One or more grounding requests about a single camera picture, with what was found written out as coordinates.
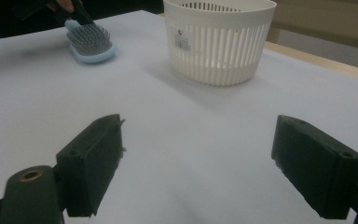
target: brush bristles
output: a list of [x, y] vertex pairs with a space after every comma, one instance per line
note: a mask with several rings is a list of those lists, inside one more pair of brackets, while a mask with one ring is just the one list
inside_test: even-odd
[[81, 55], [96, 55], [110, 49], [110, 34], [100, 25], [87, 24], [69, 31], [68, 38]]

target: white table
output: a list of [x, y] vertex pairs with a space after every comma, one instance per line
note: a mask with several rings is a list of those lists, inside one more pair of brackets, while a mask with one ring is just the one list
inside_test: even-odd
[[255, 77], [200, 84], [169, 64], [163, 18], [97, 21], [106, 63], [71, 56], [65, 29], [0, 39], [0, 198], [95, 119], [119, 113], [125, 152], [97, 217], [66, 223], [352, 223], [318, 217], [270, 158], [276, 118], [303, 119], [358, 151], [358, 79], [264, 50]]

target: white plastic basket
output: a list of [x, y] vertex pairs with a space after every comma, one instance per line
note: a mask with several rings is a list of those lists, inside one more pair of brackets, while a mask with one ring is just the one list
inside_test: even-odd
[[255, 74], [276, 4], [164, 0], [170, 61], [183, 75], [227, 86]]

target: hand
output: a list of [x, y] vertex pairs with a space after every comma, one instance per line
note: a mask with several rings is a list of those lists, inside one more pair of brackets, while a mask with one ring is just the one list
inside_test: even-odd
[[[68, 12], [74, 12], [74, 5], [72, 4], [71, 0], [56, 0], [56, 1], [63, 9], [67, 10]], [[48, 3], [48, 7], [51, 8], [53, 11], [56, 11], [57, 3], [50, 2]]]

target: basket label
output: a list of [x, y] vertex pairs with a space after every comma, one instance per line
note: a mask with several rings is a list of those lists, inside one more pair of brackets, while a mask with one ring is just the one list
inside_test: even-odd
[[189, 31], [180, 30], [177, 28], [172, 28], [173, 33], [173, 41], [174, 45], [186, 51], [191, 51], [192, 47], [194, 46], [194, 37], [193, 33]]

